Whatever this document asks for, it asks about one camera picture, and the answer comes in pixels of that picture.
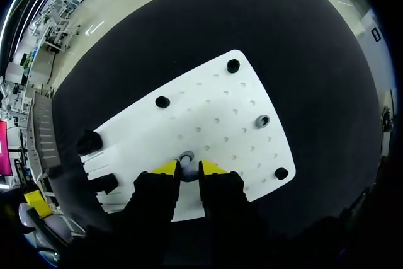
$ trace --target pink sign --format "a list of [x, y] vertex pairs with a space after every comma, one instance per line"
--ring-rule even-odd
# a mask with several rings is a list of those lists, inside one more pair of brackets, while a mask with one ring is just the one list
[[7, 145], [7, 122], [0, 121], [0, 176], [11, 176], [10, 158]]

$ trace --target small label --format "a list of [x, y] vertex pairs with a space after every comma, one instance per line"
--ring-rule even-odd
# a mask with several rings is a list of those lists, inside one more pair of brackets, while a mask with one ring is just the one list
[[381, 39], [377, 28], [373, 28], [371, 33], [376, 42], [378, 42]]

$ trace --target black table surface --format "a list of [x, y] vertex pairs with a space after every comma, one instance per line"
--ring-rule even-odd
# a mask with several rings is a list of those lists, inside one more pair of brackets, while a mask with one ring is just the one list
[[[291, 182], [254, 202], [273, 233], [294, 236], [338, 215], [373, 184], [381, 141], [375, 85], [328, 0], [153, 0], [96, 43], [53, 98], [62, 168], [50, 182], [64, 212], [110, 228], [75, 152], [84, 129], [233, 49], [267, 90], [297, 169]], [[183, 243], [203, 224], [174, 223], [173, 241]]]

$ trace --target white pegboard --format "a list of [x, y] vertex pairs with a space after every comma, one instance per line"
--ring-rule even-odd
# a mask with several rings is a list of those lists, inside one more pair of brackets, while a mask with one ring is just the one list
[[[227, 63], [237, 59], [239, 71], [230, 74]], [[159, 96], [170, 106], [156, 107]], [[257, 128], [255, 120], [270, 122]], [[120, 186], [98, 196], [108, 212], [124, 208], [134, 191], [133, 181], [142, 171], [152, 171], [182, 152], [236, 171], [245, 181], [247, 198], [255, 200], [288, 183], [295, 166], [287, 138], [273, 104], [244, 54], [232, 50], [161, 86], [120, 112], [98, 129], [103, 149], [82, 157], [91, 180], [115, 173]], [[289, 174], [278, 180], [274, 172]], [[198, 182], [181, 182], [174, 220], [203, 217]]]

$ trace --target yellow box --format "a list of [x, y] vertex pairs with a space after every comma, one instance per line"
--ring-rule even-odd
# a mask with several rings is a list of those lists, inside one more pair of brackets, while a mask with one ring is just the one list
[[31, 205], [38, 212], [38, 215], [42, 218], [52, 214], [52, 209], [42, 198], [42, 194], [39, 190], [24, 194], [26, 202]]

